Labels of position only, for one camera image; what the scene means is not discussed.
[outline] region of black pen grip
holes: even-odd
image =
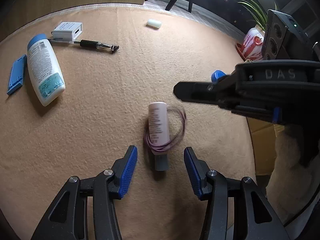
[[[98,44],[98,41],[87,41],[87,40],[81,40],[80,46],[81,47],[89,47],[89,48],[96,48]]]

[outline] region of white power adapter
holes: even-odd
[[[82,33],[82,23],[62,22],[51,34],[54,39],[75,40]]]

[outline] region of white eraser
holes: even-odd
[[[54,39],[75,40],[82,33],[82,30],[82,23],[63,22],[51,34]]]
[[[161,27],[161,22],[154,19],[149,19],[147,25],[159,29]]]

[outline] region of white lotion bottle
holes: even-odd
[[[65,89],[63,75],[45,34],[34,36],[28,44],[28,71],[41,104],[47,106]]]
[[[154,102],[149,105],[148,122],[150,141],[156,146],[163,145],[170,140],[167,104]],[[153,151],[155,155],[155,170],[166,171],[169,169],[166,153]]]

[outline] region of blue bottle cap on table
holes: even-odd
[[[212,82],[217,82],[217,80],[220,78],[220,77],[223,77],[225,76],[226,74],[221,71],[221,70],[216,70],[215,72],[212,73],[211,75],[211,81]]]
[[[30,49],[30,47],[35,44],[37,41],[40,41],[40,40],[46,40],[47,39],[47,36],[44,34],[44,33],[41,33],[41,34],[38,34],[36,36],[34,36],[28,43],[28,46],[27,46],[27,50]]]

